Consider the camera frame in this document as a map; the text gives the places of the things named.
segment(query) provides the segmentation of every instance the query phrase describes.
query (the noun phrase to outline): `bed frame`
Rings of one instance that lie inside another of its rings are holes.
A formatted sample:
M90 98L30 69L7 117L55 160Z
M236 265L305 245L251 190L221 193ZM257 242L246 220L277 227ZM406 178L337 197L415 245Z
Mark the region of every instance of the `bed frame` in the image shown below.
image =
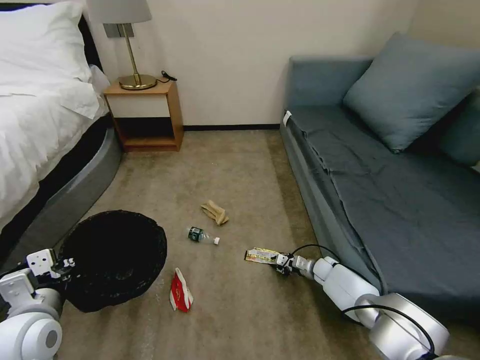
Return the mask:
M13 11L33 5L38 4L0 3L0 11ZM92 34L83 16L78 27L85 42L85 56L88 63L102 69ZM99 141L91 141L93 138L97 138ZM30 253L53 248L110 185L117 173L122 156L110 114L92 125L83 135L79 144L64 156L64 168L68 168L68 163L65 164L65 162L76 159L75 156L70 156L75 153L78 156L84 154L82 161L86 165L80 169L76 168L73 173L71 168L74 166L70 166L70 169L63 172L63 177L65 177L65 174L70 171L67 178L58 181L53 177L58 175L59 171L56 172L56 170L61 166L61 161L40 182L37 196L12 220L10 224L15 222L15 229L4 234L3 239L0 235L0 273L15 267Z

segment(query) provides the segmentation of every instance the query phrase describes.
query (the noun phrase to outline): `nightstand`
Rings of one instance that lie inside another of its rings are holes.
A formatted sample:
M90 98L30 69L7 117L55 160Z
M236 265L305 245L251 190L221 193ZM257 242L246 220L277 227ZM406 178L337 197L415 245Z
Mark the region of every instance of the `nightstand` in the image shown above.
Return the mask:
M126 152L180 150L184 124L175 81L146 90L125 90L115 81L104 95Z

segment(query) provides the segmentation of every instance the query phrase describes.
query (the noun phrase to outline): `white tag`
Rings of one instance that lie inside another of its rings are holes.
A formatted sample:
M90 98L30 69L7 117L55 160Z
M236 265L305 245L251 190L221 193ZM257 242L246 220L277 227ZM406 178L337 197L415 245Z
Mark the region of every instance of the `white tag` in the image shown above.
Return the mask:
M291 117L292 117L292 113L287 110L287 112L285 113L285 116L283 117L284 126L287 126L287 121L290 120Z

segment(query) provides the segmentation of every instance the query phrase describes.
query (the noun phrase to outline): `white bedsheet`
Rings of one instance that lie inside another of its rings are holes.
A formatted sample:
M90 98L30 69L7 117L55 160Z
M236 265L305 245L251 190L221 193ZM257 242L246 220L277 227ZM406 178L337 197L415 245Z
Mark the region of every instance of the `white bedsheet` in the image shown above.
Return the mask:
M39 181L107 113L91 84L59 85L49 90L18 86L9 93L0 89L0 232L32 200Z

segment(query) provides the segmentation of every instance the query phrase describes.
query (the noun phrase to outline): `beige carpet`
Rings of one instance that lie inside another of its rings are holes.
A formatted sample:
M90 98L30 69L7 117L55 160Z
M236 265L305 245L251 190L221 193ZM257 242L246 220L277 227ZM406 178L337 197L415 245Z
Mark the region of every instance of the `beige carpet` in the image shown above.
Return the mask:
M208 199L230 222L218 228L201 212ZM60 360L380 359L367 330L345 321L319 285L243 260L255 246L315 242L278 131L189 132L179 153L128 154L87 215L116 209L164 227L166 265L128 303L90 314L67 303ZM191 242L188 226L220 236L220 245ZM175 267L194 296L188 314L169 303ZM451 329L449 352L478 359L479 334Z

